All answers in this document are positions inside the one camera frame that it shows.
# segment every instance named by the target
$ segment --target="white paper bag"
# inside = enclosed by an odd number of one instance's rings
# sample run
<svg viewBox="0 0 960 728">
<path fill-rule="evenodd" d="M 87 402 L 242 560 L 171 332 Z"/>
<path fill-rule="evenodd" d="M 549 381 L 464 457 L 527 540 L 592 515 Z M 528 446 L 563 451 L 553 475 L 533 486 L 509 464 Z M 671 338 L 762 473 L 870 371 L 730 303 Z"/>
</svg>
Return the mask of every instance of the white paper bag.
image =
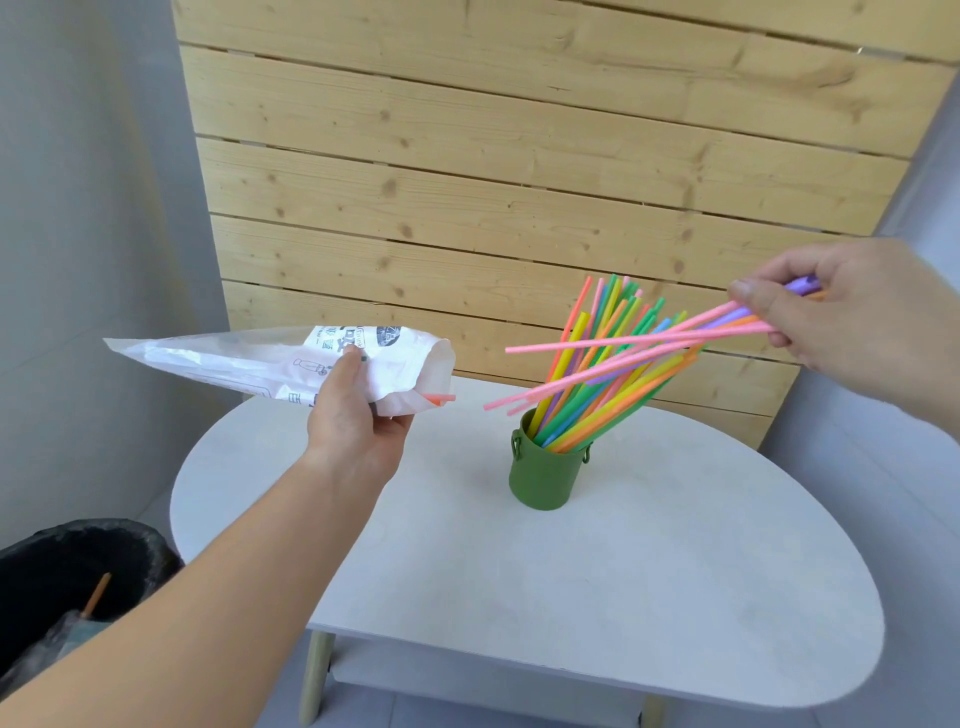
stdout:
<svg viewBox="0 0 960 728">
<path fill-rule="evenodd" d="M 347 344 L 367 356 L 367 401 L 383 417 L 436 405 L 450 394 L 450 342 L 407 327 L 254 328 L 172 339 L 104 339 L 113 351 L 154 369 L 239 392 L 313 406 Z"/>
</svg>

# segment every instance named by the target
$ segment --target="green cup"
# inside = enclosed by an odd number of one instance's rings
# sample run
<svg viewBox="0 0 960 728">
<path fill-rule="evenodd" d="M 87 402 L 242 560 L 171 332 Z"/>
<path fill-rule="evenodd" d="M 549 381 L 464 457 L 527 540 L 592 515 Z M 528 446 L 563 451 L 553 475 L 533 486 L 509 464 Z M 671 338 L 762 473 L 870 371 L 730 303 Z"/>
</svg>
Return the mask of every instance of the green cup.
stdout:
<svg viewBox="0 0 960 728">
<path fill-rule="evenodd" d="M 553 511 L 570 500 L 581 464 L 590 461 L 590 445 L 564 454 L 541 448 L 527 437 L 534 412 L 531 409 L 523 415 L 520 428 L 514 430 L 511 438 L 514 463 L 510 467 L 510 490 L 524 505 Z"/>
</svg>

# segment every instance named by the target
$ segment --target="table leg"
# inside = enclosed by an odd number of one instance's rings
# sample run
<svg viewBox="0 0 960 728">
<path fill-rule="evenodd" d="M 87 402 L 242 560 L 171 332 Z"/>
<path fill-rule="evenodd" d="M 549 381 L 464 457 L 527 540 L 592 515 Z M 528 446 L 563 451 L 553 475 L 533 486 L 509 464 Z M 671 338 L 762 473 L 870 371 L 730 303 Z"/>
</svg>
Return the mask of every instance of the table leg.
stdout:
<svg viewBox="0 0 960 728">
<path fill-rule="evenodd" d="M 310 632 L 310 649 L 306 653 L 303 691 L 300 693 L 300 725 L 310 725 L 320 714 L 332 652 L 333 635 L 328 632 Z"/>
<path fill-rule="evenodd" d="M 643 698 L 640 728 L 663 728 L 666 716 L 666 698 L 662 695 L 647 695 Z"/>
</svg>

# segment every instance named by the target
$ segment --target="white table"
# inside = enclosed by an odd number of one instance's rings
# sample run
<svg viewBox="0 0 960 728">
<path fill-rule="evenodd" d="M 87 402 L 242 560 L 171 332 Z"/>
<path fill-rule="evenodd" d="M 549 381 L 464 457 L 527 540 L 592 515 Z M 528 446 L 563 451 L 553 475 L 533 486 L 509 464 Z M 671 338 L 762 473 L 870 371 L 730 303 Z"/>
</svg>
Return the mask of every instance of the white table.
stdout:
<svg viewBox="0 0 960 728">
<path fill-rule="evenodd" d="M 507 485 L 517 419 L 480 406 L 518 390 L 455 390 L 417 418 L 310 619 L 304 718 L 333 634 L 338 680 L 614 728 L 645 694 L 801 708 L 873 671 L 883 613 L 863 560 L 762 456 L 645 408 L 593 446 L 567 505 L 535 511 Z M 298 457 L 307 414 L 249 400 L 194 447 L 170 507 L 186 561 Z M 647 700 L 645 728 L 663 705 Z"/>
</svg>

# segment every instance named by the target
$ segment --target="wooden plank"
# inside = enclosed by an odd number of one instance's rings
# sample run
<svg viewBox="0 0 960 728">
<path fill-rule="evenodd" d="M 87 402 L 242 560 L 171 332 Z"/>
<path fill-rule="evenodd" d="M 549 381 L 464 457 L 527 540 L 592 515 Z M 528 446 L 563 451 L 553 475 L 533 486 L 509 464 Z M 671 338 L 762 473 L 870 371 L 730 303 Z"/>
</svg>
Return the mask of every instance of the wooden plank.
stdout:
<svg viewBox="0 0 960 728">
<path fill-rule="evenodd" d="M 942 66 L 558 0 L 178 0 L 182 40 L 908 157 Z"/>
<path fill-rule="evenodd" d="M 212 212 L 435 247 L 726 286 L 810 237 L 757 237 L 703 215 L 663 219 L 627 203 L 365 162 L 198 146 Z M 712 231 L 728 236 L 710 239 Z"/>
<path fill-rule="evenodd" d="M 184 48 L 198 133 L 839 231 L 905 162 Z"/>
<path fill-rule="evenodd" d="M 512 258 L 312 231 L 214 215 L 225 279 L 331 296 L 429 308 L 562 329 L 587 273 Z M 604 276 L 594 272 L 594 277 Z M 666 315 L 690 315 L 727 300 L 721 291 L 646 281 L 648 301 L 664 296 Z M 721 339 L 720 352 L 793 361 L 766 336 Z"/>
<path fill-rule="evenodd" d="M 502 384 L 513 384 L 517 387 L 534 387 L 540 384 L 538 381 L 527 381 L 526 379 L 512 379 L 508 376 L 481 375 L 475 372 L 455 371 L 457 376 L 466 376 L 471 379 L 483 379 L 485 381 L 498 381 Z M 763 438 L 770 429 L 774 419 L 764 417 L 763 415 L 748 415 L 745 412 L 732 412 L 729 409 L 715 409 L 714 407 L 700 407 L 695 404 L 680 404 L 674 401 L 652 400 L 651 407 L 665 409 L 668 412 L 675 412 L 678 415 L 689 417 L 704 425 L 709 425 L 721 432 L 726 432 L 735 440 L 749 448 L 757 449 Z"/>
<path fill-rule="evenodd" d="M 606 0 L 606 4 L 960 61 L 956 0 Z"/>
<path fill-rule="evenodd" d="M 449 339 L 457 353 L 458 368 L 496 376 L 542 378 L 550 362 L 548 354 L 509 356 L 503 349 L 556 338 L 556 331 L 549 328 L 337 299 L 248 283 L 224 281 L 224 294 L 233 328 L 308 324 L 418 328 Z M 662 398 L 773 416 L 799 370 L 798 366 L 782 362 L 705 352 L 696 366 L 680 373 L 664 387 Z"/>
</svg>

